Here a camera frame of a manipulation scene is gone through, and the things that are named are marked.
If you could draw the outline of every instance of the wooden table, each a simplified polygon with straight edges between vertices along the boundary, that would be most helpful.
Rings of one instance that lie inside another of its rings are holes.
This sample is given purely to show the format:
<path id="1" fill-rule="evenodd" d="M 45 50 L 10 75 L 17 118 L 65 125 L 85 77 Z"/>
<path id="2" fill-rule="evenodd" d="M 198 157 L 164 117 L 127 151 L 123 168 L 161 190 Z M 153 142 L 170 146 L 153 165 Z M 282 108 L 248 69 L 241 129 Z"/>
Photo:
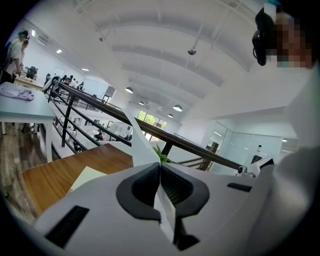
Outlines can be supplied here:
<path id="1" fill-rule="evenodd" d="M 24 87 L 29 87 L 29 88 L 35 88 L 38 91 L 42 91 L 44 87 L 44 85 L 38 80 L 33 80 L 30 78 L 22 78 L 20 76 L 17 76 L 15 78 L 14 84 L 24 86 Z"/>
<path id="2" fill-rule="evenodd" d="M 134 165 L 130 155 L 105 144 L 29 169 L 22 175 L 37 212 L 43 213 L 63 198 L 86 166 L 113 174 Z"/>

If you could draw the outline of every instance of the black rubber grip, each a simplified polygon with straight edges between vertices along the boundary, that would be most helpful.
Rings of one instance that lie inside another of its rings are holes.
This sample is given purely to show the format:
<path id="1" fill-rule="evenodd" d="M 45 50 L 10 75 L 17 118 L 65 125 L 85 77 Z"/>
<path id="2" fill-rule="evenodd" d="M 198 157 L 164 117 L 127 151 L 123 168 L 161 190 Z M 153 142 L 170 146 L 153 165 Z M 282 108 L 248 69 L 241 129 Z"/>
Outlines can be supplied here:
<path id="1" fill-rule="evenodd" d="M 244 191 L 244 192 L 250 192 L 252 189 L 252 186 L 247 186 L 247 185 L 243 185 L 243 184 L 239 184 L 239 183 L 229 183 L 227 185 L 227 187 L 235 189 L 235 190 L 240 190 L 240 191 Z"/>
<path id="2" fill-rule="evenodd" d="M 81 206 L 73 207 L 45 238 L 56 246 L 63 248 L 88 212 L 88 208 Z"/>
<path id="3" fill-rule="evenodd" d="M 161 221 L 160 212 L 154 209 L 155 196 L 160 185 L 160 164 L 124 179 L 116 188 L 116 198 L 122 208 L 141 220 Z"/>

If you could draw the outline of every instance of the purple cloth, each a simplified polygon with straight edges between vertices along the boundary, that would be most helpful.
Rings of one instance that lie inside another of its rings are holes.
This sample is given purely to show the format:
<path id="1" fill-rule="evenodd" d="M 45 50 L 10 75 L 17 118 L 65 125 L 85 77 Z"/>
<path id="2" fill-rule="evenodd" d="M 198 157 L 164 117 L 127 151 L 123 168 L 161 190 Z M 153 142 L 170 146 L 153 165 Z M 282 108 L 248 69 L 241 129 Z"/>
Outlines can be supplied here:
<path id="1" fill-rule="evenodd" d="M 31 90 L 16 89 L 5 84 L 0 85 L 0 95 L 24 101 L 32 101 L 35 97 Z"/>

